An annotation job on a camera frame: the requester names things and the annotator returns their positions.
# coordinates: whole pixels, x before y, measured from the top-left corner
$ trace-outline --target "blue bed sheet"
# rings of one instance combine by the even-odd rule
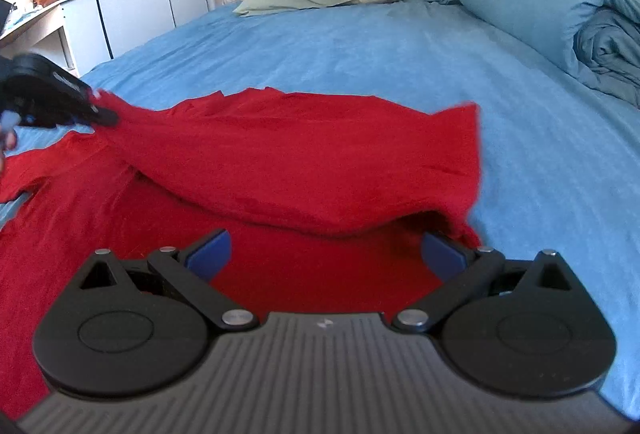
[[[471,224],[513,259],[543,248],[564,255],[618,338],[602,393],[640,417],[638,109],[585,87],[459,6],[406,0],[256,18],[232,8],[84,79],[153,109],[266,85],[377,95],[426,112],[476,101],[483,174]],[[21,130],[20,150],[62,133]]]

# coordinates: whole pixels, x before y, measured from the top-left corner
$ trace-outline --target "white desk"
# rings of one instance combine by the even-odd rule
[[[111,57],[96,0],[60,0],[0,36],[0,55],[40,53],[76,76]]]

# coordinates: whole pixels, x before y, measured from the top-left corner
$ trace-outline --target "blue blanket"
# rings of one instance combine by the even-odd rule
[[[602,393],[640,417],[638,110],[585,87],[460,6],[406,0],[256,18],[238,18],[233,8],[84,79],[153,109],[266,85],[377,95],[427,112],[476,101],[482,186],[470,223],[512,259],[532,259],[543,248],[562,252],[618,339]],[[24,151],[63,131],[18,134]]]
[[[640,108],[640,0],[460,2],[588,87]]]

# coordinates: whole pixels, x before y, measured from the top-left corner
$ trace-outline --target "gray ribbed surface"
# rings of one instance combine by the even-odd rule
[[[281,313],[254,332],[223,336],[190,378],[153,396],[90,403],[54,394],[20,422],[30,434],[613,434],[629,426],[595,393],[527,403],[475,388],[427,337],[395,334],[378,315]]]

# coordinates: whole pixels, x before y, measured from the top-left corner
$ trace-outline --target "human hand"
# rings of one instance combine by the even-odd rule
[[[2,171],[4,170],[4,151],[11,151],[15,149],[17,144],[17,139],[15,137],[15,133],[11,132],[6,137],[4,137],[4,143],[1,144],[0,148],[0,175],[2,175]]]

